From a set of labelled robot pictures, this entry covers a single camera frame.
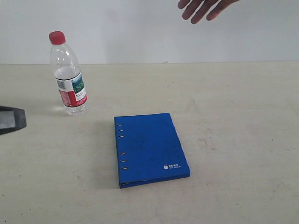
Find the person's bare hand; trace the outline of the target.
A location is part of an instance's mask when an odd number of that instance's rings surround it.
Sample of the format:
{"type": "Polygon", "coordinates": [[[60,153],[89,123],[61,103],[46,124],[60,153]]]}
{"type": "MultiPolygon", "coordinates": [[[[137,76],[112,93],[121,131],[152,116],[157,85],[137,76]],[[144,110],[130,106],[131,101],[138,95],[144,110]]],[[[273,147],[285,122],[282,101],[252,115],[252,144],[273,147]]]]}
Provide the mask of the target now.
{"type": "Polygon", "coordinates": [[[239,0],[179,0],[178,9],[183,9],[182,18],[191,24],[199,23],[204,17],[212,21],[226,8],[239,0]]]}

